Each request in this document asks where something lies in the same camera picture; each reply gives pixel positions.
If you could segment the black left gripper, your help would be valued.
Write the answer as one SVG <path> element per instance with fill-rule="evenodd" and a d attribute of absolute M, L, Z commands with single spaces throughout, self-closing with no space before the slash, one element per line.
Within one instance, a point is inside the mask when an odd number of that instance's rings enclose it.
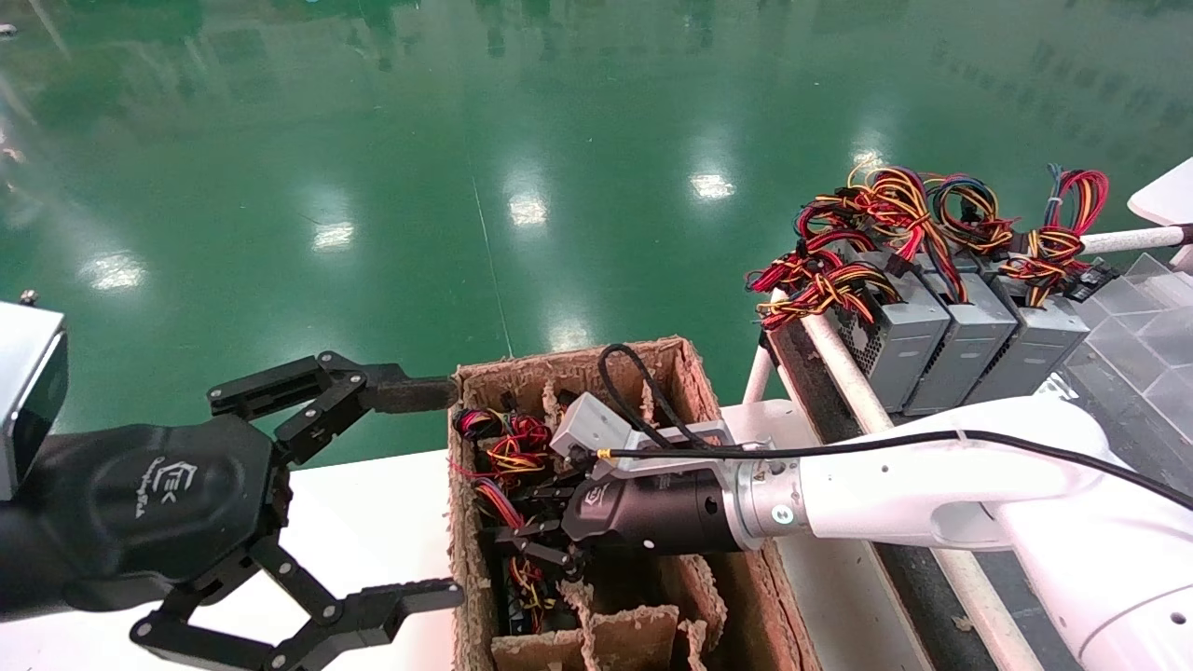
<path fill-rule="evenodd" d="M 324 351 L 214 386 L 206 399 L 218 418 L 198 425 L 47 439 L 4 501 L 4 617 L 163 599 L 129 633 L 154 657 L 200 670 L 323 670 L 344 653 L 392 644 L 413 615 L 460 607 L 452 579 L 336 598 L 277 540 L 293 495 L 284 463 L 305 464 L 370 412 L 449 410 L 459 400 L 455 378 L 410 377 L 397 363 Z M 293 407 L 274 443 L 247 423 Z M 190 623 L 197 608 L 259 572 L 308 615 L 293 636 L 273 645 Z"/>

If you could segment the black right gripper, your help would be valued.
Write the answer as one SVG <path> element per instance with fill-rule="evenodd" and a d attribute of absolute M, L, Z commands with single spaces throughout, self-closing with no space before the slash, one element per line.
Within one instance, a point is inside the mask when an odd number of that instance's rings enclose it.
<path fill-rule="evenodd" d="M 727 476 L 713 469 L 591 478 L 592 469 L 554 467 L 490 478 L 486 505 L 497 510 L 558 509 L 560 521 L 496 527 L 492 543 L 526 559 L 554 581 L 580 581 L 585 549 L 648 550 L 659 555 L 743 550 L 740 518 Z"/>

